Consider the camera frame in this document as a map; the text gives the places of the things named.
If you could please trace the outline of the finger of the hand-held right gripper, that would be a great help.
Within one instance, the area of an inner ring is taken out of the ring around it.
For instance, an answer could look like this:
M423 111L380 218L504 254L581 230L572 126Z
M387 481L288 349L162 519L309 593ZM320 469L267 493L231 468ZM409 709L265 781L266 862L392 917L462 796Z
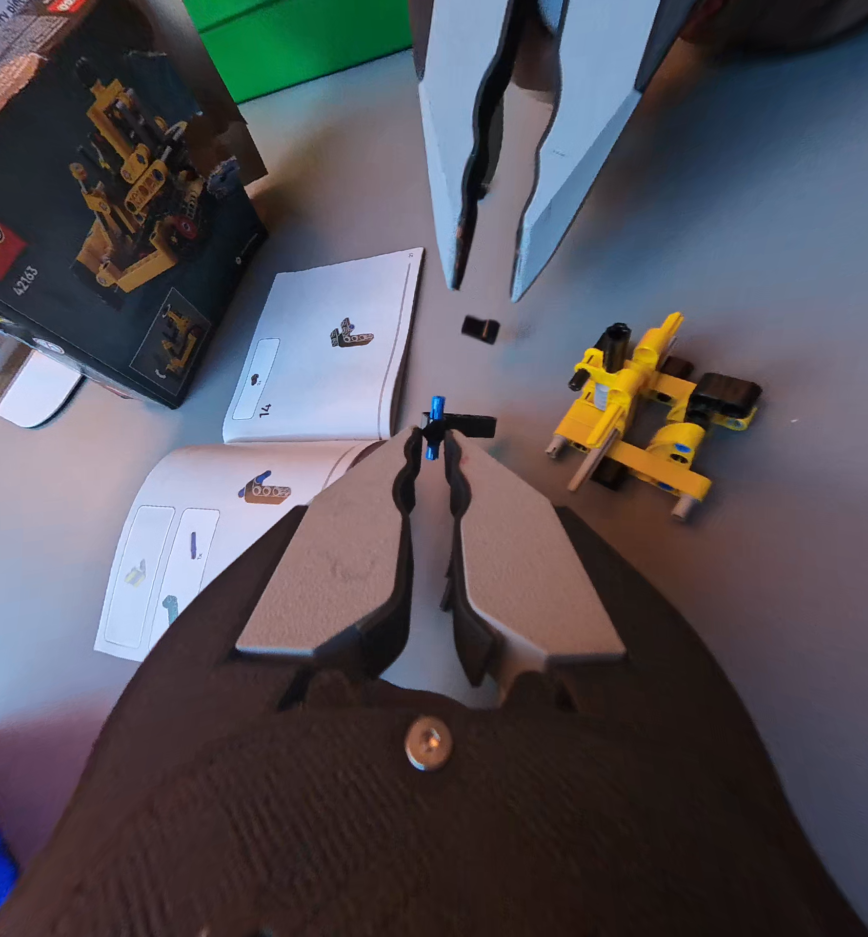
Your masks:
M562 2L557 86L517 233L510 298L551 261L695 6L691 1Z
M458 290L498 163L516 3L411 1L409 27L440 262Z

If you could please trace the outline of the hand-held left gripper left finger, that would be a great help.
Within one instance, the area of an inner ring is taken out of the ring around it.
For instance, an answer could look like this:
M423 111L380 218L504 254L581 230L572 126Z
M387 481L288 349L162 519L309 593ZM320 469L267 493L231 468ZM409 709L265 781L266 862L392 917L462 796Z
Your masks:
M240 634L243 654L374 678L409 634L409 516L422 457L406 428L307 506Z

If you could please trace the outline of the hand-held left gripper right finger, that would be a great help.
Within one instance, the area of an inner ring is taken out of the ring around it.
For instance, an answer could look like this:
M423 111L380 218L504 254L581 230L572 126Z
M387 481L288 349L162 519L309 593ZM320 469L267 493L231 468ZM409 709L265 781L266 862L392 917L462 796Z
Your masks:
M441 607L464 676L506 696L524 673L627 653L555 505L457 430L444 440L453 522Z

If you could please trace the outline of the black angled lego beam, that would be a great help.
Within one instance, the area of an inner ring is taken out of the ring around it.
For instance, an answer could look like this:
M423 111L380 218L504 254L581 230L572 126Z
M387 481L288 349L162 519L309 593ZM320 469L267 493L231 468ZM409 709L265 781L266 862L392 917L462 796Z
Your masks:
M449 430L468 438L493 439L496 436L498 421L492 416L432 411L425 411L423 416L422 435L431 446L440 444Z

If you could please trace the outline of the yellow lego assembly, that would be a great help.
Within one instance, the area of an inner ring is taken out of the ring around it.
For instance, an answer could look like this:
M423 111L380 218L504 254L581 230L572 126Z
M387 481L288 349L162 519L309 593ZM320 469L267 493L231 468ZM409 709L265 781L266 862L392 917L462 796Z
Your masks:
M574 401L545 451L553 460L582 455L569 492L592 480L616 490L632 476L671 495L678 522L704 502L712 483L694 469L698 451L713 428L747 430L763 388L710 371L693 381L693 363L673 352L684 322L675 311L635 343L627 323L615 322L574 366Z

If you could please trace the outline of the black lego set box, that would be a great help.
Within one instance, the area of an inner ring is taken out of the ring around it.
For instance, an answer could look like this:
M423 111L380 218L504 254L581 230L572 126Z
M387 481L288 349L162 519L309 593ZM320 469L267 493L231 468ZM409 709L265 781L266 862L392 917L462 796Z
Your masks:
M0 331L180 407L264 173L183 2L0 1Z

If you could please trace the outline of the green box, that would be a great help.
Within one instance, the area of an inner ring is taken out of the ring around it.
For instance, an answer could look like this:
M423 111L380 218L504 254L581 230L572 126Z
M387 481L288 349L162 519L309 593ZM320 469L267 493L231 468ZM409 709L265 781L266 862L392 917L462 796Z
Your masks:
M411 46L406 1L185 1L243 103Z

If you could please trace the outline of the white instruction booklet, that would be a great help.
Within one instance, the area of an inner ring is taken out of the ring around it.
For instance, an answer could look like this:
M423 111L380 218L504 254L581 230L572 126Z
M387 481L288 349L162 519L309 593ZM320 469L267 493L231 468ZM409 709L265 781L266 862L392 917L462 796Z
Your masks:
M170 452L132 502L94 650L142 662L250 545L393 436L424 254L276 275L222 442Z

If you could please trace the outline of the white flat stand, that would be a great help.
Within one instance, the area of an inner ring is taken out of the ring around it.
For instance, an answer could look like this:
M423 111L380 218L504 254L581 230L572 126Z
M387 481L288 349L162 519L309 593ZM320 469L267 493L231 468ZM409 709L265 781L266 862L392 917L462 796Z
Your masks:
M84 381L76 367L32 350L0 401L0 418L18 428L41 428L65 409Z

